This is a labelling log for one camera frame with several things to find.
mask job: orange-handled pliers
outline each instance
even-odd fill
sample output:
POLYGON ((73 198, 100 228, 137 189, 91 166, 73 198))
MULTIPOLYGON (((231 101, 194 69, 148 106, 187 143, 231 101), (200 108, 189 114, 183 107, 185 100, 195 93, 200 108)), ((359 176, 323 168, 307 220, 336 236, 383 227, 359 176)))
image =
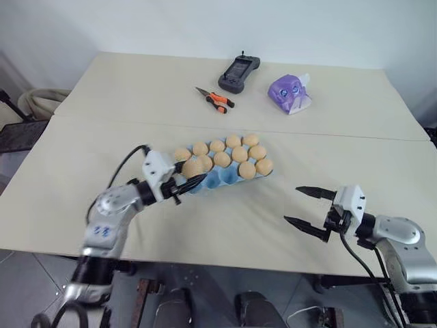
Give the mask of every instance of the orange-handled pliers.
POLYGON ((222 105, 220 105, 219 103, 223 103, 228 105, 231 108, 234 108, 235 104, 230 101, 228 98, 219 96, 218 94, 215 94, 214 92, 208 92, 205 91, 199 87, 196 87, 196 89, 205 96, 205 99, 208 103, 212 103, 212 106, 214 106, 214 108, 219 111, 220 113, 226 114, 227 113, 227 109, 226 107, 223 107, 222 105))

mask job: black cable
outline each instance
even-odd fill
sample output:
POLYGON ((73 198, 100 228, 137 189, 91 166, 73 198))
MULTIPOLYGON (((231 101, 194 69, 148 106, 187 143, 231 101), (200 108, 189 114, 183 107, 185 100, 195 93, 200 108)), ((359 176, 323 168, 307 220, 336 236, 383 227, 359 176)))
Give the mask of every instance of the black cable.
MULTIPOLYGON (((107 189, 112 187, 112 184, 114 183, 115 178, 117 178, 117 175, 119 174, 120 170, 123 168, 124 164, 126 164, 126 162, 129 160, 129 158, 132 157, 132 155, 135 154, 139 150, 143 150, 144 156, 146 156, 148 154, 148 152, 150 151, 150 148, 147 145, 140 145, 140 146, 137 146, 134 149, 132 149, 129 152, 129 154, 127 154, 126 157, 123 159, 123 161, 118 165, 117 169, 115 170, 114 174, 112 175, 111 181, 109 181, 107 189)), ((97 200, 97 198, 91 203, 91 205, 89 205, 89 208, 87 210, 87 214, 85 216, 85 222, 87 223, 87 225, 89 224, 89 214, 90 214, 93 206, 96 204, 96 200, 97 200)))
MULTIPOLYGON (((343 214, 343 221, 346 223, 345 226, 348 226, 348 221, 350 220, 350 213, 345 211, 345 213, 343 214)), ((341 242, 343 243, 343 246, 346 248, 346 250, 349 252, 350 255, 352 255, 352 257, 359 263, 361 264, 361 266, 366 270, 367 274, 370 277, 370 280, 372 281, 373 284, 378 286, 378 290, 381 293, 382 299, 384 300, 384 302, 387 305, 387 308, 389 309, 390 315, 392 316, 393 320, 395 321, 396 325, 399 328, 405 328, 405 326, 402 326, 396 318, 395 313, 393 312, 393 309, 390 306, 389 300, 387 299, 387 296, 384 293, 384 290, 382 289, 381 285, 379 284, 379 282, 377 281, 375 275, 373 274, 373 272, 371 272, 370 268, 367 266, 367 264, 364 263, 363 260, 361 260, 361 258, 355 254, 354 251, 352 251, 352 248, 350 248, 348 242, 346 241, 346 238, 344 236, 344 231, 341 230, 340 231, 340 239, 341 242)))
POLYGON ((376 254, 376 257, 378 258, 378 262, 380 263, 382 275, 384 276, 384 279, 386 280, 387 288, 389 289, 390 296, 391 296, 391 298, 393 300, 393 303, 395 304, 396 311, 399 314, 399 317, 401 318, 402 325, 404 327, 406 327, 407 322, 405 321, 404 314, 402 313, 402 310, 401 310, 401 307, 399 305, 399 302, 397 301, 397 298, 396 298, 396 295, 395 295, 395 289, 394 289, 393 285, 390 282, 389 274, 387 273, 387 271, 385 269, 384 262, 382 261, 381 253, 380 253, 380 251, 378 251, 377 248, 375 248, 375 254, 376 254))
POLYGON ((37 314, 33 317, 31 328, 56 328, 66 313, 66 310, 72 310, 76 312, 79 318, 79 328, 88 328, 87 310, 77 301, 66 302, 56 313, 52 324, 50 324, 50 320, 48 319, 47 315, 43 313, 37 314))

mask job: white wall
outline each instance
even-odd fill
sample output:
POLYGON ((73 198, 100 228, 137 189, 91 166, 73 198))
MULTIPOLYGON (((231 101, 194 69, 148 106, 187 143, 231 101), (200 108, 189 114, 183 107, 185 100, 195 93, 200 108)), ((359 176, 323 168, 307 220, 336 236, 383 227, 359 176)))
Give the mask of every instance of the white wall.
POLYGON ((2 50, 36 87, 73 87, 97 51, 233 58, 244 49, 264 61, 384 68, 419 121, 437 117, 436 0, 0 4, 2 50))

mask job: floor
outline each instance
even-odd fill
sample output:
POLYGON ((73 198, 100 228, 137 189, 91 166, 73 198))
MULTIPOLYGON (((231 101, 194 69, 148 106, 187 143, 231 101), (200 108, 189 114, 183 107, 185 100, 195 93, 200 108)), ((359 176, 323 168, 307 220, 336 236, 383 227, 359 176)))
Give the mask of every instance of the floor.
MULTIPOLYGON (((0 322, 2 327, 29 327, 32 317, 44 312, 51 318, 61 302, 75 261, 59 256, 0 249, 0 322)), ((195 303, 196 327, 238 326, 234 296, 256 290, 264 294, 286 320, 295 311, 315 305, 343 310, 345 327, 392 327, 367 286, 337 287, 323 295, 312 289, 312 275, 237 269, 218 266, 139 264, 134 276, 116 273, 109 301, 112 327, 129 327, 139 278, 164 282, 166 290, 189 288, 195 303)), ((142 327, 151 327, 159 295, 147 298, 142 327)), ((317 327, 319 310, 299 313, 290 327, 317 327)))

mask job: device screen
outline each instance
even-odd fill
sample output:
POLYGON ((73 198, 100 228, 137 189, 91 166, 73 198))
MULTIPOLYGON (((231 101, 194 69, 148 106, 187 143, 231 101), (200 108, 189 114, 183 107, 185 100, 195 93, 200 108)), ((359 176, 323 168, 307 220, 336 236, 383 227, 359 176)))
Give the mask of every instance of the device screen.
POLYGON ((226 72, 228 77, 235 77, 239 79, 243 76, 244 71, 251 65, 251 62, 243 59, 236 59, 231 67, 226 72))

